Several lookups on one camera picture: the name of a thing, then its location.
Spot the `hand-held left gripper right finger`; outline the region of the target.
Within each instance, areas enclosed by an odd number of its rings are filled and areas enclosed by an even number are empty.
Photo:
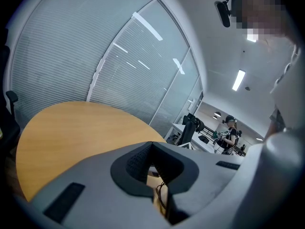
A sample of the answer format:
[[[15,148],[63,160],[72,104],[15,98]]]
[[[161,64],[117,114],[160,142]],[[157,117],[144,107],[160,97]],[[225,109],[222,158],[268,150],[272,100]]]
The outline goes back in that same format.
[[[244,158],[152,143],[152,162],[168,187],[166,217],[154,225],[232,225],[241,195],[232,188]]]

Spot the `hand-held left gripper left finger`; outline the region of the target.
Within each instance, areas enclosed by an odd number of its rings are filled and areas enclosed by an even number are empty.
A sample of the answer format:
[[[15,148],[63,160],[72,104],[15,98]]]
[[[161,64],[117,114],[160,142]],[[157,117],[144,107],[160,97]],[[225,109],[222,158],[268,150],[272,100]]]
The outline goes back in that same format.
[[[152,143],[88,157],[43,187],[31,218],[43,229],[168,229],[146,184]]]

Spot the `round wooden table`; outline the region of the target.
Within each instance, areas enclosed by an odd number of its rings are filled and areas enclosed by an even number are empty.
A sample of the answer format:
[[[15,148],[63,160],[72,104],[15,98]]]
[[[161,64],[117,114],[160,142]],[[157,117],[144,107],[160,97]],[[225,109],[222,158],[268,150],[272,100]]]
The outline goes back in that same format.
[[[50,181],[93,155],[146,141],[163,142],[148,124],[122,110],[89,102],[64,102],[35,115],[23,130],[16,155],[28,202]]]

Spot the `white desk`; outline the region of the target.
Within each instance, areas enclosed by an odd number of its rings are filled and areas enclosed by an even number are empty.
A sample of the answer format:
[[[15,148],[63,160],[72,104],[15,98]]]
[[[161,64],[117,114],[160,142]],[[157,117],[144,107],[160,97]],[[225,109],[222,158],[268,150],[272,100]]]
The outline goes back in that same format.
[[[171,128],[169,129],[169,131],[167,132],[166,136],[165,136],[165,141],[169,138],[169,136],[171,135],[172,131],[175,130],[178,133],[182,134],[183,130],[185,128],[185,125],[181,125],[181,124],[172,124]],[[200,134],[198,134],[197,132],[195,132],[192,136],[191,139],[191,145],[196,149],[196,150],[202,150],[208,153],[214,153],[214,146],[211,143],[204,143],[203,141],[201,141],[199,139]]]

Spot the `black office chair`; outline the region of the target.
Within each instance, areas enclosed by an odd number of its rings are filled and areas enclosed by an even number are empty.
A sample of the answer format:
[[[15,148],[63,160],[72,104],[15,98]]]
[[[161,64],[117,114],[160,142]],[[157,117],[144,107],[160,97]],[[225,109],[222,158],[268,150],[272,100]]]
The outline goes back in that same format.
[[[10,49],[6,46],[7,37],[8,29],[0,30],[0,154],[11,150],[20,134],[14,112],[18,97],[13,91],[3,90],[4,72],[10,55]]]
[[[203,131],[205,127],[204,123],[191,113],[183,117],[183,125],[185,125],[185,127],[177,143],[178,146],[189,143],[192,139],[193,134],[195,132]]]

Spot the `long ceiling light panel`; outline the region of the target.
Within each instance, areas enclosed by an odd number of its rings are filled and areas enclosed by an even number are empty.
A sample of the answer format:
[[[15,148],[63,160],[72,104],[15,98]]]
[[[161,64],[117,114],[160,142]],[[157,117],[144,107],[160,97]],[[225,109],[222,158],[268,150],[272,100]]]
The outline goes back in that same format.
[[[234,91],[237,91],[237,90],[239,89],[239,87],[240,87],[240,85],[241,85],[241,83],[242,83],[244,77],[245,77],[245,71],[239,70],[239,71],[238,71],[238,74],[237,74],[237,77],[236,77],[236,79],[235,79],[235,82],[234,82],[234,84],[233,84],[233,86],[232,86],[232,89],[233,89]]]

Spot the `person's body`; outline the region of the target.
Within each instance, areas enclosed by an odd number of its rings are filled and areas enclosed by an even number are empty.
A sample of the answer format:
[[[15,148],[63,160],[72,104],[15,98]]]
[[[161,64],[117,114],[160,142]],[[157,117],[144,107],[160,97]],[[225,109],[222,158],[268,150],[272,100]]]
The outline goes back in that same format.
[[[288,39],[292,57],[271,90],[275,109],[266,138],[305,127],[305,15],[300,0],[231,0],[231,16],[260,40]]]

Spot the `square ceiling light panel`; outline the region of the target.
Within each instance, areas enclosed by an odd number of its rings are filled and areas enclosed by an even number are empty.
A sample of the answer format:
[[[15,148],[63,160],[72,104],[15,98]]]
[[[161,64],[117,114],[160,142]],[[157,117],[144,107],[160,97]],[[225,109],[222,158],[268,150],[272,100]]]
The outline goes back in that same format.
[[[247,40],[250,42],[257,42],[258,41],[258,35],[254,32],[253,29],[247,30]]]

